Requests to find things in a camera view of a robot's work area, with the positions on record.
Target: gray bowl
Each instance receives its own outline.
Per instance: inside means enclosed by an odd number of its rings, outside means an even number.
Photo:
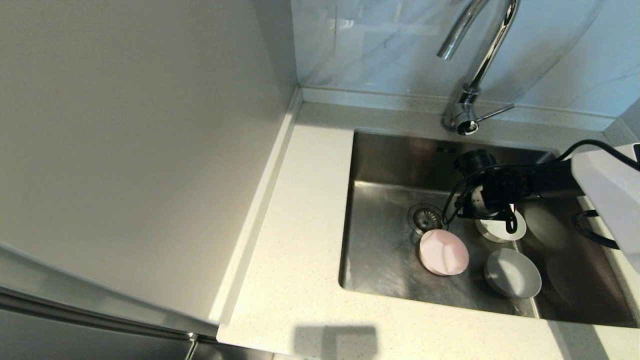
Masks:
[[[492,252],[484,265],[486,282],[506,297],[526,299],[540,292],[542,278],[529,258],[511,249]]]

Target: refrigerator door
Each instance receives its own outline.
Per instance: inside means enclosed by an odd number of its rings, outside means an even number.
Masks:
[[[0,359],[184,360],[191,342],[96,329],[0,309]]]
[[[272,360],[272,358],[272,352],[198,341],[191,360]]]
[[[0,288],[135,322],[215,336],[218,327],[66,274],[0,242]]]

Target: stainless steel sink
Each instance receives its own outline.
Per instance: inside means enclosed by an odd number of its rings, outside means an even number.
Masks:
[[[456,219],[449,231],[467,245],[467,270],[441,277],[421,265],[420,224],[414,219],[423,224],[433,220],[432,214],[462,178],[453,168],[454,160],[474,149],[489,150],[499,163],[553,158],[544,151],[356,132],[340,285],[495,313],[637,327],[602,248],[571,225],[571,216],[582,211],[577,199],[519,204],[527,234],[508,245],[485,240],[473,220]],[[538,296],[507,299],[485,282],[484,262],[502,247],[522,252],[538,267],[543,281]]]

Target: faucet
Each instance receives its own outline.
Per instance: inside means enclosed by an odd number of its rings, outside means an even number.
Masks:
[[[453,57],[453,54],[460,45],[462,38],[465,37],[467,30],[471,27],[471,24],[478,14],[480,14],[488,1],[489,0],[471,0],[471,2],[469,2],[449,32],[447,39],[442,44],[442,47],[438,52],[439,57],[445,60],[450,60]],[[498,53],[498,49],[500,49],[500,45],[502,45],[502,41],[506,37],[509,28],[511,28],[511,24],[515,19],[519,5],[518,0],[505,0],[504,18],[493,37],[493,41],[489,45],[489,49],[487,49],[486,55],[476,70],[476,74],[471,79],[471,82],[465,83],[462,86],[462,94],[460,95],[458,102],[449,106],[448,114],[446,114],[442,119],[442,125],[447,130],[455,131],[460,135],[471,135],[478,130],[480,121],[486,120],[500,113],[504,113],[505,111],[511,110],[515,107],[514,104],[510,104],[504,108],[478,117],[476,116],[476,111],[474,109],[474,102],[478,95],[480,95],[480,82],[482,82],[491,62]]]

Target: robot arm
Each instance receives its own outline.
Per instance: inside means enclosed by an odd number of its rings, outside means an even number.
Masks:
[[[606,150],[558,161],[584,144]],[[514,233],[518,224],[510,204],[587,195],[596,211],[576,215],[577,230],[601,245],[621,249],[640,273],[640,143],[613,150],[601,142],[584,140],[557,160],[533,166],[499,165],[489,152],[476,150],[460,156],[454,166],[465,176],[466,185],[454,203],[456,216],[503,220],[507,232]],[[593,216],[602,217],[616,241],[580,226],[582,217]]]

